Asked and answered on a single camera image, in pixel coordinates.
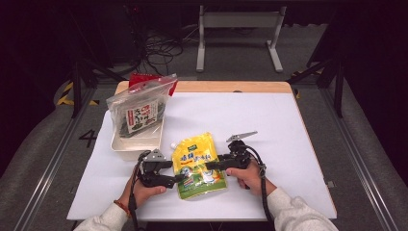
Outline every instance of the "red object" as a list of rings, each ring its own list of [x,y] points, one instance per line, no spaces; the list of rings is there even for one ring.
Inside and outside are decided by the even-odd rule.
[[[129,88],[132,87],[135,84],[150,81],[150,80],[155,80],[155,79],[160,79],[164,76],[162,75],[154,75],[154,74],[143,74],[143,73],[132,73],[129,79]],[[173,84],[173,87],[171,87],[170,91],[168,92],[168,95],[173,95],[174,90],[176,89],[177,86],[177,81]]]

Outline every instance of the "right hand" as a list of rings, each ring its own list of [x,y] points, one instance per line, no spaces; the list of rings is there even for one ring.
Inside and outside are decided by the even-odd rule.
[[[261,176],[259,175],[259,171],[258,163],[253,159],[246,169],[229,167],[225,170],[228,175],[237,177],[241,188],[245,189],[245,186],[248,186],[251,189],[251,192],[255,195],[262,194]],[[265,180],[267,185],[267,195],[269,195],[276,190],[276,186],[267,178],[265,178]]]

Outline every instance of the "yellow pouch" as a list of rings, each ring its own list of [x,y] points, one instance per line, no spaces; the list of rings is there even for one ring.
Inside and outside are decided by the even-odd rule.
[[[182,140],[172,156],[174,174],[186,177],[177,185],[180,198],[187,199],[199,194],[227,188],[220,170],[208,170],[205,163],[218,161],[210,133]]]

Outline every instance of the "person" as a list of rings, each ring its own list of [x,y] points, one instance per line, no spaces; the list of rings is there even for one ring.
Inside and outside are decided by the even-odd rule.
[[[230,167],[225,171],[228,175],[237,177],[241,188],[245,189],[247,186],[254,195],[261,196],[260,169],[255,160],[251,161],[247,169]],[[129,211],[126,205],[129,201],[130,187],[131,179],[127,182],[118,201],[113,203],[101,216],[84,220],[75,231],[121,230],[128,219]],[[309,207],[301,197],[291,198],[268,179],[266,179],[266,188],[268,207],[274,217],[275,230],[338,230],[328,218]],[[165,187],[146,188],[140,181],[137,181],[134,189],[138,207],[142,206],[149,197],[165,192]]]

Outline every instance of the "dark wall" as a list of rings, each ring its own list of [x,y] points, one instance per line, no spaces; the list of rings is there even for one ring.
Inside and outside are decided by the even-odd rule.
[[[371,15],[347,57],[345,78],[408,185],[408,14],[401,2],[382,4]]]
[[[54,94],[66,81],[70,61],[44,7],[12,0],[0,5],[2,175],[25,137],[55,109]]]

